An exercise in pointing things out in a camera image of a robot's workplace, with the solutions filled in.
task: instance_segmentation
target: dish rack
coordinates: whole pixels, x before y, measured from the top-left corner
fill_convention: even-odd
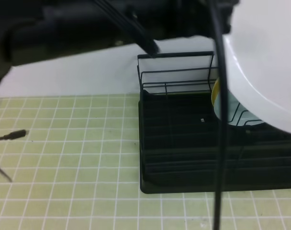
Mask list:
[[[207,58],[205,67],[141,71],[150,58]],[[138,55],[140,84],[140,188],[142,192],[214,191],[220,120],[211,103],[214,52]],[[203,79],[181,80],[186,71],[207,71]],[[162,78],[146,80],[151,74]],[[168,74],[178,79],[168,81]],[[233,119],[238,111],[238,104]],[[229,125],[225,191],[291,188],[291,134],[266,123]]]

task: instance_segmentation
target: light blue object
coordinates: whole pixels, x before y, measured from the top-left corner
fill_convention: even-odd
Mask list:
[[[240,104],[239,101],[230,92],[228,92],[228,104],[229,104],[228,121],[230,125],[254,126],[254,125],[264,123],[263,121],[259,120],[258,117],[252,114],[250,111],[247,111],[247,109],[244,108],[242,104]],[[216,116],[220,119],[220,93],[217,94],[217,97],[214,101],[213,109]]]

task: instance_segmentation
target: green cutting mat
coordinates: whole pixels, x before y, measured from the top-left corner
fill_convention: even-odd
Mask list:
[[[0,98],[0,230],[210,230],[212,193],[139,191],[138,95]],[[225,193],[222,230],[291,230],[291,190]]]

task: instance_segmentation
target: black connector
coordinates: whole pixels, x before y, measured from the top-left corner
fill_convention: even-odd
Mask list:
[[[15,140],[18,138],[23,138],[28,134],[28,131],[25,129],[13,131],[3,137],[0,137],[0,140]]]

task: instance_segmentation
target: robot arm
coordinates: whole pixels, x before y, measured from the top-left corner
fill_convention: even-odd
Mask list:
[[[225,34],[237,3],[219,0]],[[211,28],[204,0],[0,0],[0,81],[12,66],[131,43],[153,54],[154,39]]]

